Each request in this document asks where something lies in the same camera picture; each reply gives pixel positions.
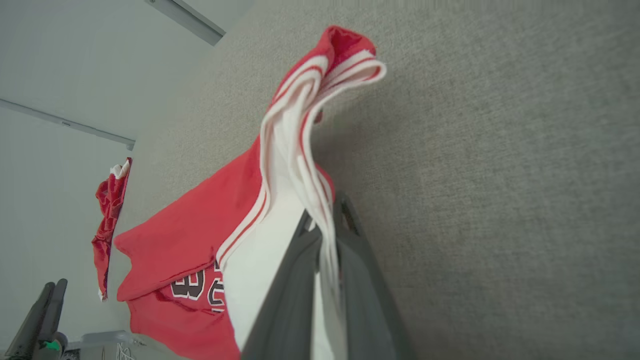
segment red fabric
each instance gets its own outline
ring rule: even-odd
[[[314,56],[327,57],[331,71],[365,49],[375,54],[367,38],[331,26],[317,46],[287,73],[278,92],[287,78]],[[278,92],[271,104],[283,96],[284,92]],[[326,179],[333,190],[330,178]],[[176,354],[196,360],[239,358],[225,306],[212,306],[209,294],[216,279],[221,283],[221,274],[215,269],[216,253],[254,205],[259,206],[261,186],[258,137],[244,154],[213,176],[118,236],[116,247],[130,257],[132,266],[118,289],[118,301],[129,305],[133,332],[146,334]],[[204,287],[197,278],[201,270]],[[194,292],[176,297],[175,290],[185,286]],[[224,301],[222,292],[216,296]]]
[[[127,158],[127,161],[131,165],[131,158]],[[93,245],[93,264],[98,271],[98,286],[103,300],[107,299],[107,274],[111,255],[111,238],[118,222],[128,179],[129,173],[120,179],[116,179],[115,175],[110,174],[109,178],[101,182],[95,192],[95,197],[100,202],[100,211],[104,218],[91,244]]]

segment white wall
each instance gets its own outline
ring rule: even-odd
[[[183,0],[190,7],[211,20],[224,31],[229,31],[240,20],[255,0]]]
[[[62,277],[70,341],[121,330],[98,298],[91,240],[102,219],[96,189],[128,156],[123,144],[0,108],[0,349],[44,284]]]
[[[0,98],[133,140],[211,50],[144,0],[0,1]]]

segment red and white garment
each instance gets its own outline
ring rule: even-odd
[[[129,179],[131,158],[124,165],[116,165],[109,171],[109,177],[100,183],[95,197],[100,202],[102,221],[91,244],[93,245],[93,263],[98,271],[98,287],[101,301],[107,299],[107,274],[109,272],[109,256],[111,255],[111,238],[116,228],[120,208],[124,201],[124,193]]]
[[[249,150],[116,239],[132,263],[118,300],[133,332],[192,359],[237,359],[304,209],[323,234],[324,317],[338,316],[334,190],[310,135],[327,101],[385,75],[375,54],[369,39],[329,27],[287,73]],[[342,352],[330,344],[314,342]]]

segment gray fabric surface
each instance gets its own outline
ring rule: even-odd
[[[247,149],[281,78],[338,24],[388,75],[326,107],[314,156],[420,357],[639,358],[640,3],[520,3],[259,1],[138,139],[116,233]],[[114,250],[112,298],[128,261]]]

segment jersey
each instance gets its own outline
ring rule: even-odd
[[[196,360],[239,358],[303,210],[323,234],[323,286],[337,283],[335,192],[310,134],[327,101],[385,75],[375,54],[369,39],[330,26],[284,77],[245,153],[118,236],[131,259],[118,301],[129,305],[132,332]]]

